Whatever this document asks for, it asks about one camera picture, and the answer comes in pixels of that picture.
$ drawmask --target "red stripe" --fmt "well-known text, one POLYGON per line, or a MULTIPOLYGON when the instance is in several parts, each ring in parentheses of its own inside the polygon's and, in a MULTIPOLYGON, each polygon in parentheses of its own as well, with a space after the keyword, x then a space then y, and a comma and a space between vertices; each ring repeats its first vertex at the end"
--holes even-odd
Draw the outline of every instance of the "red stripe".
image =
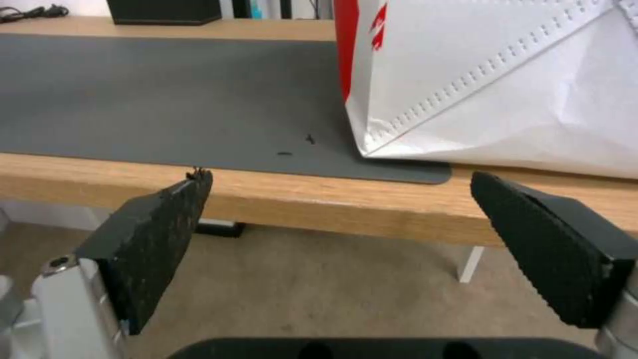
POLYGON ((350 95, 352 79, 352 58, 355 51, 355 37, 359 21, 357 0, 334 0, 334 18, 337 30, 337 48, 339 50, 339 72, 343 100, 350 95))

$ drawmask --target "black box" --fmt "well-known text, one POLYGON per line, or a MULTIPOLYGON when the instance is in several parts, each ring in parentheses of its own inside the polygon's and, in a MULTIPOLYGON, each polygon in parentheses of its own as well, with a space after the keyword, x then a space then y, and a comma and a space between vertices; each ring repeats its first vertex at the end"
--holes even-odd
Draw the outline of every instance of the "black box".
POLYGON ((219 0, 107 0, 118 25, 201 25, 221 18, 219 0))

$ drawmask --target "wooden desk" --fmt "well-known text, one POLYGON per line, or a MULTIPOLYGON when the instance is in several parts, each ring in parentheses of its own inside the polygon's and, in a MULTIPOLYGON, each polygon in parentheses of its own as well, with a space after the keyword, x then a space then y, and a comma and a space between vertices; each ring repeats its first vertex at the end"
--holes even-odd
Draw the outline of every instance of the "wooden desk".
MULTIPOLYGON (((110 19, 42 19, 3 24, 0 32, 171 38, 334 41, 329 21, 223 20, 200 27, 114 26, 110 19)), ((444 185, 416 185, 213 169, 207 218, 370 234, 388 238, 501 246, 470 196, 478 167, 455 165, 444 185)), ((574 197, 638 235, 638 181, 519 169, 499 176, 574 197)), ((184 167, 0 153, 0 199, 117 208, 183 178, 184 167)))

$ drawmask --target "white table leg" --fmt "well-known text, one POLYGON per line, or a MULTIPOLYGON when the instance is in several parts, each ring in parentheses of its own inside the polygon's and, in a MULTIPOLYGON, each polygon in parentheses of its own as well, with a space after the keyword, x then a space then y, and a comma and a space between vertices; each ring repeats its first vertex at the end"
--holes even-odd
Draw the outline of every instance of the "white table leg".
POLYGON ((465 262, 465 266, 459 273, 459 282, 461 283, 469 283, 472 279, 472 275, 474 275, 474 271, 477 269, 477 265, 479 264, 480 258, 483 255, 483 251, 485 247, 474 246, 468 256, 467 262, 465 262))

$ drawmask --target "silver cylinder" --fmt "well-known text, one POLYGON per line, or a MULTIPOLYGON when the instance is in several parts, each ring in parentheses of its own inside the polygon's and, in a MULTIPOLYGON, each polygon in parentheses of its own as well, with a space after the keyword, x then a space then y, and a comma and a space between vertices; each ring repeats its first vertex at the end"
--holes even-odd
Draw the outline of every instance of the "silver cylinder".
POLYGON ((638 358, 638 270, 627 280, 613 313, 596 336, 598 350, 608 358, 638 358))

